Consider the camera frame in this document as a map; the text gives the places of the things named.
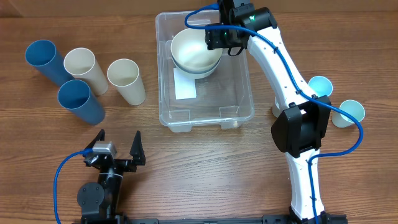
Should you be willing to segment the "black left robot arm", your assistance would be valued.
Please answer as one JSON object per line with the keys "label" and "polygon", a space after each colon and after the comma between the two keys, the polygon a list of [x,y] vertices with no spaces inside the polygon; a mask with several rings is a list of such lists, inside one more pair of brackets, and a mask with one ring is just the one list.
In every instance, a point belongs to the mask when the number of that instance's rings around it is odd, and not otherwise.
{"label": "black left robot arm", "polygon": [[129,218],[117,211],[119,193],[125,172],[135,172],[146,164],[141,132],[137,131],[131,146],[131,159],[117,159],[116,146],[106,141],[105,130],[85,147],[83,155],[87,167],[99,170],[98,180],[81,186],[77,202],[81,207],[81,223],[129,223]]}

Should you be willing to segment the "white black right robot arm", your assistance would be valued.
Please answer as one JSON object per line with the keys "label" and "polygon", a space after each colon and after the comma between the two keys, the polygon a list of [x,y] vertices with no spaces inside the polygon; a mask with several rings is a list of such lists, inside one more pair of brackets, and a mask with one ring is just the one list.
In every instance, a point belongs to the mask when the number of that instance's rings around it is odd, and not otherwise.
{"label": "white black right robot arm", "polygon": [[217,1],[220,21],[205,26],[208,49],[246,49],[264,71],[275,93],[277,119],[271,134],[286,156],[292,200],[290,223],[347,223],[325,211],[318,182],[318,159],[330,112],[327,96],[318,96],[303,80],[282,40],[271,11],[249,1]]}

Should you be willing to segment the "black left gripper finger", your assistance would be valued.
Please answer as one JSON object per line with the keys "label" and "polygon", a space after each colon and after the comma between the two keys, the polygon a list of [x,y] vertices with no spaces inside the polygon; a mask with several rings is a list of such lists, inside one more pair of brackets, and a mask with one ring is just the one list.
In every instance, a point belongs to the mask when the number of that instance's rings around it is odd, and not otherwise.
{"label": "black left gripper finger", "polygon": [[97,141],[104,141],[104,138],[105,138],[105,130],[101,129],[99,133],[96,135],[96,137],[89,143],[89,145],[85,147],[85,149],[92,149]]}
{"label": "black left gripper finger", "polygon": [[146,157],[144,154],[141,132],[137,131],[131,146],[130,155],[132,161],[136,166],[144,166],[146,164]]}

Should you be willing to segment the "teal small cup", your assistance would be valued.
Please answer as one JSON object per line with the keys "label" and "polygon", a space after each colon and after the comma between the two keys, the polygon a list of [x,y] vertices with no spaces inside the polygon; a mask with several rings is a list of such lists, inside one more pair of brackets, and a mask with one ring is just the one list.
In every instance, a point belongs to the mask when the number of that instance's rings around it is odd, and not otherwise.
{"label": "teal small cup", "polygon": [[[361,122],[366,115],[363,105],[355,100],[346,100],[342,102],[342,104],[340,104],[340,110],[347,112],[359,122]],[[354,125],[354,121],[337,112],[333,113],[332,123],[338,128],[346,128]]]}

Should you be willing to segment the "cream bowl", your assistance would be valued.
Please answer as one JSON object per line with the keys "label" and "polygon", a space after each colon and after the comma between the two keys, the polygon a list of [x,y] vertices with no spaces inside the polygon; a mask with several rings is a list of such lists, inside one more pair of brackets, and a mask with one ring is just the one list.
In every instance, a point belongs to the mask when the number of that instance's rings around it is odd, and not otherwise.
{"label": "cream bowl", "polygon": [[209,68],[221,58],[223,49],[208,50],[205,30],[184,29],[172,40],[172,57],[188,68]]}
{"label": "cream bowl", "polygon": [[217,68],[218,64],[216,64],[215,66],[213,66],[212,68],[210,68],[209,70],[206,70],[204,72],[191,72],[189,70],[186,70],[178,65],[176,65],[176,69],[179,70],[183,75],[185,75],[188,78],[191,79],[202,79],[202,78],[206,78],[209,75],[211,75]]}

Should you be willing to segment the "light blue small cup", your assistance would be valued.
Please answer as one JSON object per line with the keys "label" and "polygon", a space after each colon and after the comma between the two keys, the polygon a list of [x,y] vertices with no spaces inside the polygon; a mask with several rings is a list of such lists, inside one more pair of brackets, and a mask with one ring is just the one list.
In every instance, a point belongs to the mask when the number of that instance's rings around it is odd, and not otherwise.
{"label": "light blue small cup", "polygon": [[333,84],[332,82],[323,76],[315,76],[310,79],[308,85],[317,96],[330,96],[333,93]]}

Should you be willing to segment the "dark blue bowl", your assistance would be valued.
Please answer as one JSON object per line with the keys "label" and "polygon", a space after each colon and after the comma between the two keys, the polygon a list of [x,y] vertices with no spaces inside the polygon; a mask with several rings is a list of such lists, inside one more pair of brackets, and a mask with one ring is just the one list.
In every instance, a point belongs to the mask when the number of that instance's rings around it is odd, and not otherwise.
{"label": "dark blue bowl", "polygon": [[215,70],[215,68],[219,65],[219,63],[221,62],[221,59],[219,58],[218,61],[214,64],[211,65],[209,68],[188,68],[188,67],[184,67],[181,63],[178,63],[177,60],[172,57],[173,63],[181,70],[183,70],[184,72],[187,73],[192,73],[192,74],[204,74],[204,73],[210,73],[213,70]]}

